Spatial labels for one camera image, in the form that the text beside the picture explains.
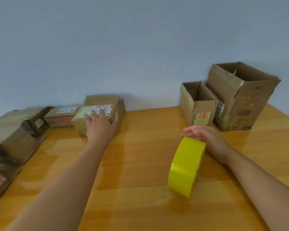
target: wooden table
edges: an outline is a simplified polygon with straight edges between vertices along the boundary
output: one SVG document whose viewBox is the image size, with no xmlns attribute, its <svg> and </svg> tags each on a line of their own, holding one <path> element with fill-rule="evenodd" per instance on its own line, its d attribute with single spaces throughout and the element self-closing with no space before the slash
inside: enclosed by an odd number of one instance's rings
<svg viewBox="0 0 289 231">
<path fill-rule="evenodd" d="M 100 164 L 79 230 L 268 230 L 230 170 L 207 152 L 190 199 L 167 187 L 184 127 L 179 107 L 127 112 Z M 49 129 L 46 135 L 0 198 L 0 230 L 87 142 L 74 128 Z M 289 186 L 289 116 L 267 105 L 251 131 L 222 135 Z"/>
</svg>

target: wall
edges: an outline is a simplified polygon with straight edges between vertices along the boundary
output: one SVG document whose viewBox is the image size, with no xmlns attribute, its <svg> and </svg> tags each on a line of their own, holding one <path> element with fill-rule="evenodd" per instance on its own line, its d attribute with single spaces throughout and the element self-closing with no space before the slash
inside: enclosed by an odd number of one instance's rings
<svg viewBox="0 0 289 231">
<path fill-rule="evenodd" d="M 0 0 L 0 115 L 88 94 L 176 106 L 239 60 L 282 78 L 269 102 L 289 114 L 289 0 Z"/>
</svg>

